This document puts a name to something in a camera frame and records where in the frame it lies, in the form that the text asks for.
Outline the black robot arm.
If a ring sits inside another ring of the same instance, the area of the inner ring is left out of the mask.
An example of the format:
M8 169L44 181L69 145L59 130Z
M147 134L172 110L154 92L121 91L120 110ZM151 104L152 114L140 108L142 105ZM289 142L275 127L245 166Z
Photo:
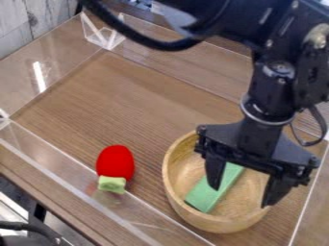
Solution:
M321 0L158 0L180 38L144 36L112 14L103 0L81 5L127 38L155 50L176 52L208 37L231 39L251 50L253 75L241 101L243 119L196 129L195 151L204 160L211 188L235 163L263 172L269 182L262 204L274 205L319 166L310 143L282 130L297 113L329 101L329 6Z

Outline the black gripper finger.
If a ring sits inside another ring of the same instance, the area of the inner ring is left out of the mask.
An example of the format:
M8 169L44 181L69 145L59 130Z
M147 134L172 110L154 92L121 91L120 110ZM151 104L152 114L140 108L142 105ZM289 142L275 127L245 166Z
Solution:
M299 181L293 176L277 177L270 175L265 186L261 207L274 206L298 184Z
M206 155L206 175L208 185L214 190L219 189L224 168L226 159L216 154L208 153Z

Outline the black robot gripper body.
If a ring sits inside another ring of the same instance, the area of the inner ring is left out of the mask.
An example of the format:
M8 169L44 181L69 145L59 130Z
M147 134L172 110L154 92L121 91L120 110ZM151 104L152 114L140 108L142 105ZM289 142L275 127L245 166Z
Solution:
M269 176L293 176L298 185L306 185L319 165L318 157L306 148L317 145L321 138L302 139L294 125L287 125L297 142L282 132L283 124L266 124L247 117L235 123L199 125L195 152L204 159L204 168L206 155L211 153L222 156L226 164L232 162Z

